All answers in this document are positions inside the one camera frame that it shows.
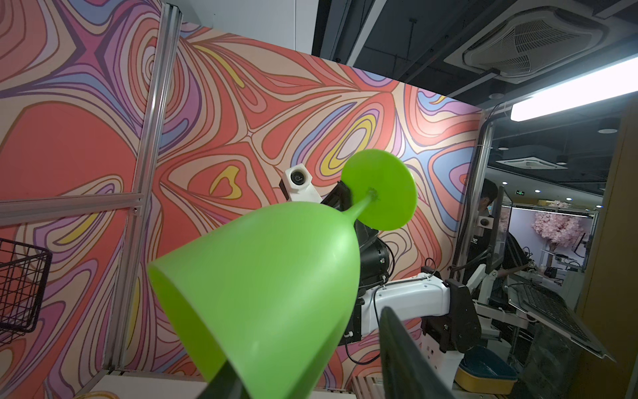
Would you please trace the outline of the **green wine glass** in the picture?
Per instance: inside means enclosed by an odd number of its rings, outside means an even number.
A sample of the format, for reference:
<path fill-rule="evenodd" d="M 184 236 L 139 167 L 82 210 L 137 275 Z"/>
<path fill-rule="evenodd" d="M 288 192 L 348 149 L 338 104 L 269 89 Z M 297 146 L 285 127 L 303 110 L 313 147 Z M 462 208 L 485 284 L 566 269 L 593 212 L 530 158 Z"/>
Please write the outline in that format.
<path fill-rule="evenodd" d="M 348 210 L 269 205 L 149 265 L 159 304 L 207 385 L 230 362 L 249 398 L 306 398 L 314 389 L 357 300 L 354 222 L 399 229 L 417 206 L 412 174 L 389 152 L 358 152 L 341 179 Z"/>

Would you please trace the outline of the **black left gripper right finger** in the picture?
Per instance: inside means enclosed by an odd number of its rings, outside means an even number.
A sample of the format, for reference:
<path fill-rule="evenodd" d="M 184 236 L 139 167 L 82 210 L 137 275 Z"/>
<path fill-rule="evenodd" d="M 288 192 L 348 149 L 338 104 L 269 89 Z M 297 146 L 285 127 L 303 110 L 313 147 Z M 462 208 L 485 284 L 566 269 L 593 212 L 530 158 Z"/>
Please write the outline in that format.
<path fill-rule="evenodd" d="M 380 359 L 385 398 L 454 398 L 390 308 L 380 315 Z"/>

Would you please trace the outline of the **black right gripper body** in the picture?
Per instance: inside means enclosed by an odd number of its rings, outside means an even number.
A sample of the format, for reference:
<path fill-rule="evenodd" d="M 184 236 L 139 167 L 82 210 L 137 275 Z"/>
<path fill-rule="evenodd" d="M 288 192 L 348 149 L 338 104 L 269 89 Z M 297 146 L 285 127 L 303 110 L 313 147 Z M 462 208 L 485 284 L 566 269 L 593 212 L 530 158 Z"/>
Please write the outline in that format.
<path fill-rule="evenodd" d="M 334 188 L 322 200 L 325 204 L 338 211 L 345 211 L 352 207 L 353 197 L 351 190 L 342 181 L 338 181 Z M 377 239 L 379 231 L 363 224 L 358 219 L 354 222 L 359 249 L 367 249 Z"/>

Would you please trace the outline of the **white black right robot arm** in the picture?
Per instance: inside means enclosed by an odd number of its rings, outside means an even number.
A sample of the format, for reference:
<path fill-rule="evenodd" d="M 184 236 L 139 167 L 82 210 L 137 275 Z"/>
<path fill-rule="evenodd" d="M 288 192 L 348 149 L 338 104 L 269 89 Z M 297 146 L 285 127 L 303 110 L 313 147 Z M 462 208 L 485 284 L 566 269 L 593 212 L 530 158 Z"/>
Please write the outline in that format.
<path fill-rule="evenodd" d="M 401 320 L 420 319 L 423 333 L 438 342 L 441 352 L 461 353 L 481 341 L 481 325 L 468 287 L 423 267 L 411 278 L 391 281 L 394 253 L 379 232 L 356 221 L 361 270 L 357 300 L 339 342 L 360 342 L 378 329 L 381 312 L 392 309 Z"/>

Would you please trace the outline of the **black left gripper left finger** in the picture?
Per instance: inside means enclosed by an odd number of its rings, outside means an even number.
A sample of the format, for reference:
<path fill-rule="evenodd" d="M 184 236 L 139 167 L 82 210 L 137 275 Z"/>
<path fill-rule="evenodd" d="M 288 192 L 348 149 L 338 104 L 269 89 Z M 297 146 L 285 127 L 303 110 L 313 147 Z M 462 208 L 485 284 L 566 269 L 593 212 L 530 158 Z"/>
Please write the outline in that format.
<path fill-rule="evenodd" d="M 249 399 L 249 393 L 232 364 L 226 362 L 197 399 Z"/>

